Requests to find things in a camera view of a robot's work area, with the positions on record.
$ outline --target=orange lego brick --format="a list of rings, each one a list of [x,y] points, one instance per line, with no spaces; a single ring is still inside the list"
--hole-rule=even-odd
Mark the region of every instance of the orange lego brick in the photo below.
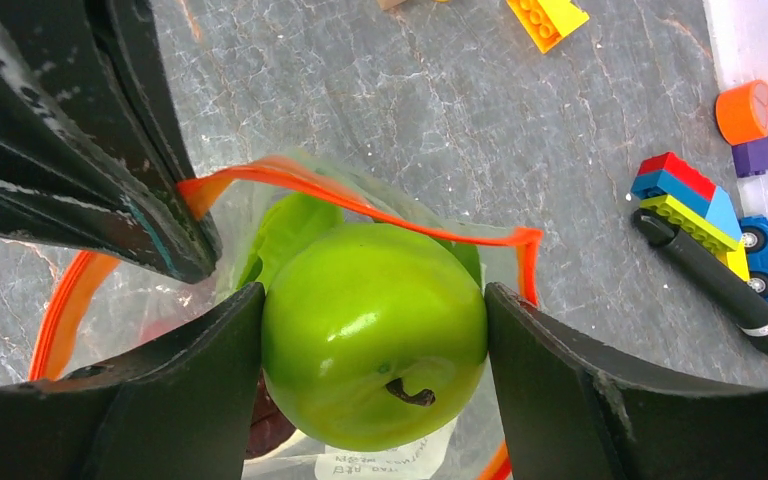
[[[717,97],[717,126],[729,145],[741,145],[768,136],[768,85],[755,80]]]
[[[507,0],[540,53],[548,52],[590,16],[569,0]]]

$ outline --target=yellow lego brick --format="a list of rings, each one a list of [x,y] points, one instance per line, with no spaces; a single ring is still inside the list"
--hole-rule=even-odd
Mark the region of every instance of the yellow lego brick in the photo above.
[[[654,210],[670,223],[678,225],[713,254],[733,252],[740,245],[737,240],[711,225],[711,222],[684,206],[672,195],[647,198],[640,202],[640,206]]]
[[[749,281],[749,262],[746,259],[746,248],[743,246],[743,240],[740,241],[737,250],[718,253],[717,258],[723,262],[723,265],[729,267],[735,275],[740,277],[741,280],[744,282]]]
[[[540,53],[548,52],[590,19],[569,0],[508,0],[508,6]]]

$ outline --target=black marker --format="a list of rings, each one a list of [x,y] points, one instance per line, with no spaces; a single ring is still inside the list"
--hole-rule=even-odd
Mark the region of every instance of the black marker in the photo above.
[[[677,225],[651,210],[638,209],[632,223],[649,245],[731,314],[755,348],[768,356],[768,302],[717,257]]]

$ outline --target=purple lego brick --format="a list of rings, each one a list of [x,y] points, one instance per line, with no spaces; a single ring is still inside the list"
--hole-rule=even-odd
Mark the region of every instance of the purple lego brick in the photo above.
[[[763,175],[768,170],[768,137],[731,147],[734,171],[740,178]]]

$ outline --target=gray marble surface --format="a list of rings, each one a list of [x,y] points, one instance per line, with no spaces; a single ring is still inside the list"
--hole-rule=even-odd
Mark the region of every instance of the gray marble surface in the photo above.
[[[302,146],[441,215],[542,228],[548,313],[676,370],[768,385],[768,360],[628,223],[639,162],[667,150],[737,195],[701,0],[579,0],[590,21],[547,55],[504,0],[153,3],[199,174]],[[24,378],[72,255],[0,241],[0,384]],[[85,332],[87,358],[115,353],[114,321]]]

